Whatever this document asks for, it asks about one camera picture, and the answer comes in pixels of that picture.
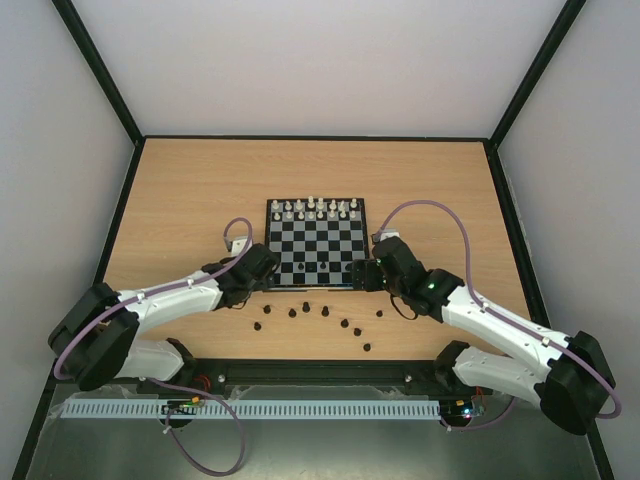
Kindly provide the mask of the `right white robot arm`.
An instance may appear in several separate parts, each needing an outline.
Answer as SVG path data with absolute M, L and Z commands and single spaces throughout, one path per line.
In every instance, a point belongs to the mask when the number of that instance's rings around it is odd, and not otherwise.
M 376 244 L 373 254 L 350 266 L 355 289 L 385 291 L 415 316 L 464 330 L 498 349 L 490 354 L 467 342 L 450 342 L 434 362 L 443 389 L 455 392 L 468 386 L 502 392 L 539 408 L 568 433 L 588 433 L 615 389 L 593 336 L 569 336 L 488 301 L 458 276 L 425 268 L 397 236 Z

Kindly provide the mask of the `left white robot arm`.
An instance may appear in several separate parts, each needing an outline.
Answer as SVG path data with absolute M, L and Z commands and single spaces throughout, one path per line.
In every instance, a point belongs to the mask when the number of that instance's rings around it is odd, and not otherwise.
M 120 291 L 106 283 L 91 286 L 49 335 L 55 378 L 73 380 L 83 391 L 116 378 L 172 379 L 186 364 L 184 349 L 141 335 L 187 315 L 244 303 L 279 263 L 277 254 L 255 244 L 166 284 Z

